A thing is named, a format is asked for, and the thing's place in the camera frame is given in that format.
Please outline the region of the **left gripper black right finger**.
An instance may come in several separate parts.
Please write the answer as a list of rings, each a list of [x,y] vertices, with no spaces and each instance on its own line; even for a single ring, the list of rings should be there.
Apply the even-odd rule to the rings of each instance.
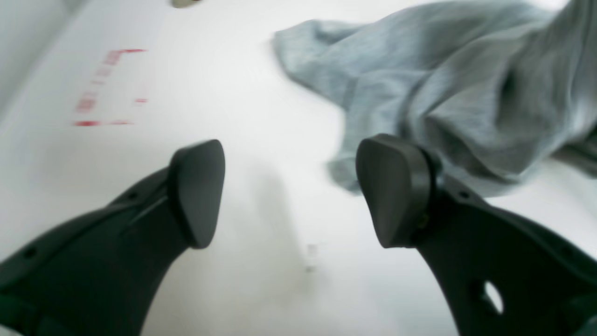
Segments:
[[[388,134],[360,142],[356,172],[380,244],[418,250],[461,336],[596,334],[596,261],[573,243]]]

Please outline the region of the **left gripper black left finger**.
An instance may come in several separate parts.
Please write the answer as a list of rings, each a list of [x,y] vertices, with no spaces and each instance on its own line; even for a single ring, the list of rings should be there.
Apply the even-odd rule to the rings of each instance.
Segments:
[[[1,263],[1,329],[20,336],[138,336],[164,277],[215,236],[219,140],[181,147],[104,208],[62,223]]]

